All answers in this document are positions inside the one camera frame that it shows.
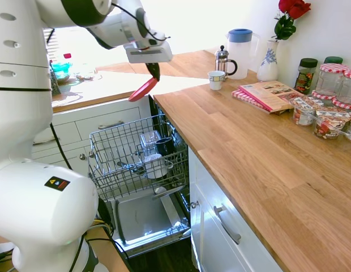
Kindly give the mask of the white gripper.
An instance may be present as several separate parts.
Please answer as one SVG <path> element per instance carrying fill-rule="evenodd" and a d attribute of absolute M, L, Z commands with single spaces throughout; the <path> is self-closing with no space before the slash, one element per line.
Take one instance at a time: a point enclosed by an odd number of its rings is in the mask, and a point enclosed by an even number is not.
<path fill-rule="evenodd" d="M 161 45 L 150 46 L 148 49 L 140 50 L 133 44 L 125 45 L 125 51 L 129 63 L 146 63 L 149 73 L 158 82 L 160 81 L 160 67 L 158 63 L 170 62 L 173 59 L 173 53 L 167 41 Z"/>

